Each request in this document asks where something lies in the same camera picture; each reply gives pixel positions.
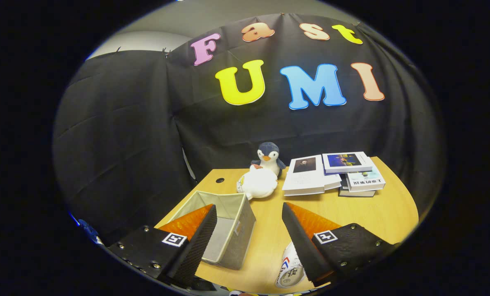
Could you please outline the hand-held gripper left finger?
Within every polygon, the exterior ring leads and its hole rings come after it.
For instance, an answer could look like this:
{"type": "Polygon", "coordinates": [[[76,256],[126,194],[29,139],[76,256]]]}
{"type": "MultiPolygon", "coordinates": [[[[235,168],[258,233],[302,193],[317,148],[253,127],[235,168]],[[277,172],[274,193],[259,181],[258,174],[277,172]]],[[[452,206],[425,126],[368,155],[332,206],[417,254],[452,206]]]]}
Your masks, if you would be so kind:
{"type": "Polygon", "coordinates": [[[161,227],[143,225],[108,249],[147,277],[190,288],[216,224],[216,205],[209,204],[161,227]]]}

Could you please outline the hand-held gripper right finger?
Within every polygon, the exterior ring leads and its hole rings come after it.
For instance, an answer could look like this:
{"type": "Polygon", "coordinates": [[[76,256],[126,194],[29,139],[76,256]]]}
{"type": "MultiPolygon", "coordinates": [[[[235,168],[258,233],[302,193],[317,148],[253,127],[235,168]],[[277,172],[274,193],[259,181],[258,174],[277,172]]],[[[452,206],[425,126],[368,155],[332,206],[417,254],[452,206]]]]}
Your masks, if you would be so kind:
{"type": "Polygon", "coordinates": [[[315,287],[352,278],[397,247],[357,223],[341,226],[289,202],[282,220],[315,287]]]}

